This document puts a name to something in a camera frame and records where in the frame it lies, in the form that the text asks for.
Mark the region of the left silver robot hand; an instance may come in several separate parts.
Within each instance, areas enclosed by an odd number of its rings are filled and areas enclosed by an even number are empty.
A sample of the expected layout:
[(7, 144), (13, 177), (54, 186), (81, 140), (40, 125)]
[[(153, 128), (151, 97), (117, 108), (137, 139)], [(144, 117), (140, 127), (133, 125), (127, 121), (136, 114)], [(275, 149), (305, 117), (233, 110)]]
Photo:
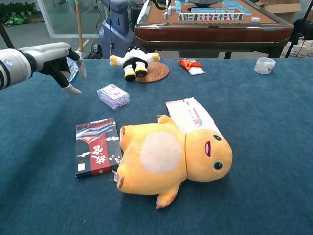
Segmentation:
[(70, 77), (67, 58), (76, 62), (80, 75), (86, 78), (86, 68), (82, 56), (72, 50), (68, 43), (59, 42), (23, 47), (19, 51), (32, 61), (34, 72), (52, 76), (63, 90), (72, 95), (82, 93), (67, 80)]

